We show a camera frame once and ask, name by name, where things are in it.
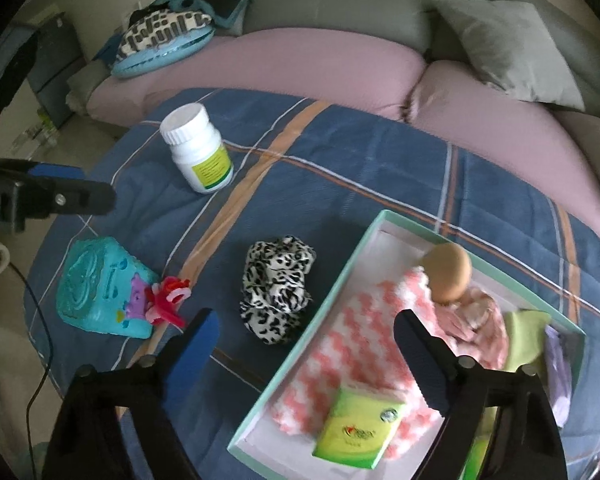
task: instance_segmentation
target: white pill bottle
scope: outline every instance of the white pill bottle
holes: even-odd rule
[[[212,193],[231,182],[234,165],[203,105],[191,103],[176,108],[160,124],[160,133],[171,148],[176,166],[195,191]]]

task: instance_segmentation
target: leopard print fabric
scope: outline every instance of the leopard print fabric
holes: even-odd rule
[[[249,248],[240,317],[265,344],[289,341],[302,325],[302,309],[311,301],[304,277],[314,261],[315,251],[293,236],[256,242]]]
[[[129,27],[120,41],[116,59],[122,61],[146,48],[169,43],[178,36],[196,28],[206,27],[209,23],[211,16],[198,10],[156,10]]]

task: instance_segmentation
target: mint green box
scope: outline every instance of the mint green box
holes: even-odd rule
[[[360,480],[366,480],[367,478],[370,480],[372,477],[367,477],[367,474],[372,474],[374,480],[404,480],[410,478],[416,471],[435,438],[437,429],[432,428],[430,434],[427,433],[423,436],[401,459],[391,462],[382,461],[373,472],[365,473],[360,469],[334,465],[312,457],[315,439],[309,436],[288,436],[278,429],[277,425],[270,420],[270,417],[267,417],[268,409],[276,399],[277,392],[284,389],[285,379],[294,370],[296,363],[299,362],[302,354],[318,333],[340,293],[347,290],[347,287],[355,287],[355,283],[361,281],[360,277],[364,276],[365,272],[374,272],[374,264],[367,265],[369,260],[372,262],[378,261],[378,254],[374,255],[374,252],[380,251],[379,254],[382,254],[383,260],[390,259],[390,251],[384,252],[380,247],[382,240],[385,246],[387,240],[390,241],[390,238],[386,238],[387,236],[390,238],[395,237],[396,242],[403,242],[411,246],[414,254],[424,254],[432,245],[448,241],[430,229],[392,211],[383,210],[378,214],[342,269],[312,322],[305,329],[269,385],[245,417],[227,447],[233,456],[267,480],[314,480],[315,478],[320,478],[320,480],[330,480],[331,478],[342,480],[343,474],[351,475],[353,472],[357,475],[355,478]],[[501,308],[509,301],[515,308],[536,309],[546,312],[552,318],[551,325],[567,336],[567,350],[570,353],[573,388],[575,389],[584,354],[585,333],[567,317],[512,277],[470,252],[469,256],[474,267],[472,282],[485,287],[489,293],[493,293],[495,290],[496,294],[499,294],[496,300]],[[414,258],[412,258],[412,262],[396,261],[395,265],[405,264],[408,268],[415,261]],[[381,468],[383,462],[386,465],[379,476],[379,468]]]

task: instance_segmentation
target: orange stripe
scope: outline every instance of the orange stripe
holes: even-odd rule
[[[567,261],[569,262],[569,292],[572,294],[572,296],[569,296],[569,319],[577,324],[580,320],[580,301],[577,298],[580,295],[580,267],[578,266],[576,254],[576,241],[573,238],[569,215],[558,204],[555,206],[558,209],[558,217],[562,225],[564,253],[567,255]]]
[[[264,177],[269,173],[273,164],[280,160],[286,150],[288,150],[300,134],[302,134],[302,131],[307,125],[329,106],[330,104],[324,101],[312,103],[289,121],[286,127],[273,140],[267,153],[259,152],[259,160],[235,186],[234,190],[229,195],[229,198],[211,222],[209,228],[202,235],[202,238],[200,238],[195,247],[193,247],[193,250],[185,261],[178,276],[183,280],[190,280],[191,287],[196,285],[200,272],[202,272],[205,264],[216,252],[216,249],[222,243],[229,230],[234,226],[238,216],[243,212]],[[167,326],[166,323],[161,323],[154,329],[151,338],[143,343],[136,351],[129,363],[130,365],[140,356],[155,352],[158,343],[167,330]]]
[[[226,148],[228,150],[230,150],[231,152],[239,152],[239,153],[248,153],[250,151],[256,151],[256,152],[263,151],[263,150],[258,150],[258,149],[252,150],[251,148],[236,148],[235,146],[229,146],[229,145],[227,145]],[[369,193],[368,191],[365,191],[364,189],[360,189],[360,188],[354,186],[353,184],[349,184],[348,182],[345,182],[344,180],[340,180],[337,177],[334,177],[333,175],[330,175],[329,173],[322,171],[319,168],[314,168],[310,164],[305,164],[304,162],[301,162],[300,160],[295,160],[293,158],[283,158],[282,162],[286,162],[287,164],[291,164],[292,166],[297,166],[298,168],[303,168],[305,170],[309,170],[313,173],[320,175],[321,177],[324,177],[327,180],[330,180],[331,182],[333,182],[335,184],[338,184],[338,186],[340,186],[340,187],[345,187],[346,189],[355,191],[356,193],[358,193],[362,196],[365,196],[367,198],[370,198],[372,200],[375,200],[376,202],[379,202],[384,206],[401,211],[405,214],[408,214],[410,216],[417,218],[418,220],[422,220],[423,222],[426,222],[428,224],[433,225],[435,223],[435,220],[433,220],[430,217],[425,216],[421,213],[418,213],[416,210],[413,210],[410,207],[404,207],[400,204],[396,204],[389,200],[384,200],[384,199],[380,198],[379,196]]]
[[[451,215],[454,211],[454,200],[456,198],[456,183],[458,180],[458,148],[451,147],[451,167],[449,171],[449,187],[446,192],[446,211],[445,221],[440,229],[440,234],[447,238],[449,236],[449,224],[451,224]]]
[[[250,151],[250,149],[245,149],[245,148],[236,148],[235,146],[227,146],[228,150],[231,150],[232,152],[241,152],[241,153],[247,153],[248,151]],[[420,213],[408,208],[408,207],[404,207],[398,204],[395,204],[393,202],[389,202],[387,200],[382,199],[379,196],[376,196],[372,193],[369,193],[363,189],[360,189],[356,186],[353,186],[351,184],[349,184],[348,182],[345,182],[343,180],[339,180],[337,179],[337,177],[334,177],[333,175],[326,173],[324,171],[321,171],[319,168],[316,168],[315,166],[311,166],[309,164],[305,164],[304,162],[301,162],[299,160],[295,160],[292,158],[282,158],[281,159],[282,162],[286,162],[287,164],[291,164],[293,166],[297,166],[299,168],[303,168],[305,170],[309,170],[312,173],[318,174],[324,178],[326,178],[327,180],[334,182],[335,184],[337,184],[340,187],[344,187],[346,189],[350,189],[352,191],[355,191],[356,193],[368,197],[371,200],[374,200],[375,202],[381,203],[384,206],[387,206],[390,209],[396,210],[396,211],[401,211],[404,212],[406,214],[409,214],[415,218],[421,219],[423,222],[427,222],[429,224],[434,223],[434,221],[426,216],[421,215]],[[522,273],[526,274],[527,276],[529,276],[531,279],[533,279],[535,282],[539,283],[542,286],[545,286],[546,288],[548,288],[549,290],[551,290],[552,292],[554,292],[555,294],[557,294],[558,296],[568,296],[568,294],[563,293],[557,286],[554,286],[552,283],[546,282],[544,280],[542,280],[542,278],[540,278],[539,276],[537,276],[536,274],[530,272],[528,269],[526,269],[525,267],[521,266],[519,263],[517,263],[514,260],[511,260],[510,258],[508,258],[507,256],[505,256],[504,254],[501,254],[495,250],[493,250],[492,248],[490,248],[488,245],[481,243],[480,240],[475,240],[474,238],[471,238],[467,235],[465,235],[463,232],[459,231],[456,227],[452,226],[452,225],[448,225],[447,226],[448,230],[450,232],[453,232],[454,234],[456,234],[458,237],[462,238],[463,240],[466,240],[468,243],[470,243],[471,245],[478,247],[486,252],[488,252],[489,254],[492,254],[493,256],[496,256],[497,258],[507,262],[509,265],[511,265],[512,267],[515,267],[516,269],[520,270]],[[583,307],[586,310],[589,310],[592,314],[594,314],[595,316],[600,318],[600,313],[595,310],[594,308],[591,308],[589,305],[585,304],[585,303],[580,303],[578,300],[576,300],[578,307]]]

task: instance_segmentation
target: black cable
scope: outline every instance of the black cable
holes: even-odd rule
[[[24,277],[24,274],[22,274],[20,272],[20,269],[18,267],[16,267],[15,265],[13,265],[13,263],[11,263],[11,262],[9,262],[9,266],[11,267],[11,269],[13,269],[13,271],[22,280],[22,283],[24,284],[25,288],[27,289],[27,292],[31,296],[31,299],[33,300],[33,303],[36,305],[36,312],[40,316],[40,321],[42,322],[42,326],[45,329],[46,339],[47,339],[47,341],[49,343],[49,359],[46,362],[45,372],[42,374],[42,379],[40,379],[40,384],[38,384],[38,387],[36,388],[36,391],[33,393],[33,395],[31,396],[31,398],[29,399],[29,403],[27,404],[27,412],[26,412],[26,418],[27,418],[27,443],[29,444],[29,458],[31,459],[31,470],[32,470],[32,473],[33,473],[33,480],[38,480],[38,474],[36,473],[36,460],[33,457],[33,446],[31,445],[31,426],[30,426],[30,423],[29,423],[29,412],[31,411],[31,407],[32,407],[33,403],[35,402],[36,397],[40,393],[40,390],[42,390],[42,386],[45,384],[46,378],[49,376],[49,370],[51,369],[51,363],[54,360],[54,344],[51,341],[51,333],[49,332],[49,327],[46,324],[45,317],[42,315],[42,309],[40,308],[40,304],[38,303],[38,298],[36,298],[36,295],[33,293],[33,289],[31,288],[31,285],[29,285],[29,282]]]

